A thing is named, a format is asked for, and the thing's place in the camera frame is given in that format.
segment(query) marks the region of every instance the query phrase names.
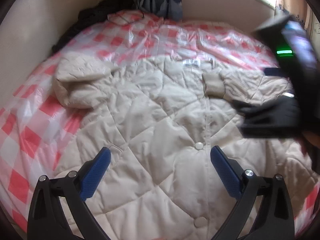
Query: green light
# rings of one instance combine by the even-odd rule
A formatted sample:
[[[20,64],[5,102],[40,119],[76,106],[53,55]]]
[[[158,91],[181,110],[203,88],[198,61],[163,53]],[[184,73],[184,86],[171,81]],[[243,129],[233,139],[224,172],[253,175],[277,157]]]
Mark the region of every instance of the green light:
[[[277,54],[291,54],[292,50],[278,50]]]

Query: black handheld device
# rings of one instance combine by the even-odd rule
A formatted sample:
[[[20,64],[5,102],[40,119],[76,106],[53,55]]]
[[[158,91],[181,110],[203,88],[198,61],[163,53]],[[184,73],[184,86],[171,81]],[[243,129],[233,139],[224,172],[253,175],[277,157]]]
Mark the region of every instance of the black handheld device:
[[[295,138],[303,130],[320,135],[320,70],[306,31],[289,15],[268,20],[255,36],[276,56],[293,91],[261,106],[233,102],[245,117],[240,127],[243,136]]]

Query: clothing label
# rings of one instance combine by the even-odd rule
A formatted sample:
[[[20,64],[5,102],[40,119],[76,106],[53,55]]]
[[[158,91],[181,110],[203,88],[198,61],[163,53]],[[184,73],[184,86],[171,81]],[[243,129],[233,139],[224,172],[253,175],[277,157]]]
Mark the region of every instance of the clothing label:
[[[200,67],[201,63],[200,60],[198,58],[189,58],[189,59],[185,59],[182,61],[182,65],[183,66],[188,66],[188,65],[192,65],[195,67]]]

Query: blue gripper pad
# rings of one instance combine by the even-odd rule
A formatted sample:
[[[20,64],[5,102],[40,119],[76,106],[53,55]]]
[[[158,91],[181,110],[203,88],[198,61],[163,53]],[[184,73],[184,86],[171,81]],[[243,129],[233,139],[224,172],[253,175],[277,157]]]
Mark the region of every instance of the blue gripper pad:
[[[91,198],[96,191],[104,173],[111,162],[111,152],[108,148],[103,147],[98,155],[94,158],[94,163],[80,182],[80,197],[83,201]]]
[[[220,179],[222,180],[224,187],[228,191],[229,196],[236,198],[236,200],[239,200],[242,194],[241,190],[243,187],[243,183],[239,178],[239,175],[231,167],[230,163],[227,160],[227,157],[220,149],[220,147],[215,146],[211,149],[210,158]]]

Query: jacket sleeve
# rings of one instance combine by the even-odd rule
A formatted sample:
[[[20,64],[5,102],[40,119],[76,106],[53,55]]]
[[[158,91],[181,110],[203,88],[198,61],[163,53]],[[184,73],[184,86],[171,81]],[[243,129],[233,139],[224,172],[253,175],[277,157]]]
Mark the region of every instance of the jacket sleeve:
[[[69,52],[58,65],[53,89],[63,106],[90,109],[105,101],[111,94],[111,72],[117,67],[95,57]]]
[[[219,63],[211,72],[203,74],[206,96],[262,104],[266,100],[290,90],[287,79],[265,76],[259,70],[243,70]]]

